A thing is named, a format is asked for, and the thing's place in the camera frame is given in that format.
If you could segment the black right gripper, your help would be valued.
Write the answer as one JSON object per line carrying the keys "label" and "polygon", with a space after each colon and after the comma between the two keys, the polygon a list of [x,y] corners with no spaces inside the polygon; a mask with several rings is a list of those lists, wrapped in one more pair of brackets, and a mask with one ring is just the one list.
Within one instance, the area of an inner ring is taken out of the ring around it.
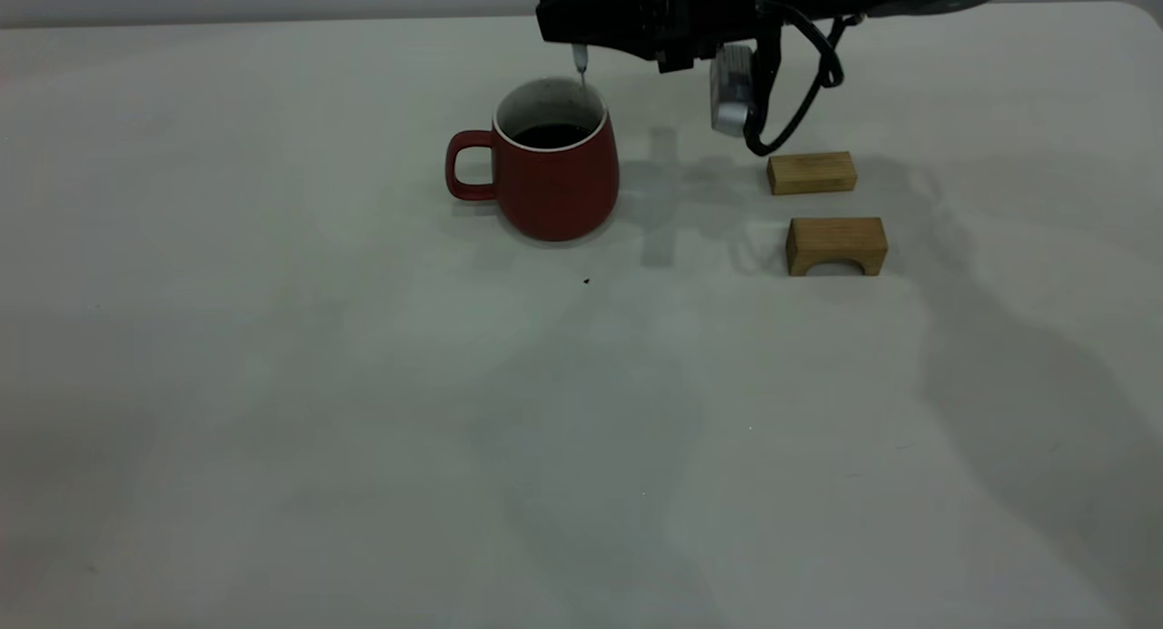
{"label": "black right gripper", "polygon": [[537,0],[548,44],[602,47],[657,63],[662,74],[782,26],[785,0]]}

